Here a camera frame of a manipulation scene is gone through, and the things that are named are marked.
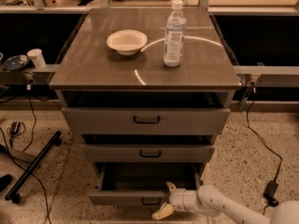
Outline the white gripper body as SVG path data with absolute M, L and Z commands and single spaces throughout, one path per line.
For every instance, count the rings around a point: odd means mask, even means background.
M 177 212 L 191 212 L 208 217 L 216 217 L 220 214 L 219 211 L 204 206 L 196 190 L 172 189 L 169 201 Z

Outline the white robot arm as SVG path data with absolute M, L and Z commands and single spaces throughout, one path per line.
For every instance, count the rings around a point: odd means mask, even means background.
M 210 185 L 197 190 L 177 188 L 166 182 L 170 191 L 168 203 L 163 203 L 152 218 L 160 220 L 177 212 L 191 212 L 209 217 L 224 214 L 235 224 L 299 224 L 299 202 L 287 201 L 279 204 L 271 217 L 257 213 L 219 192 Z

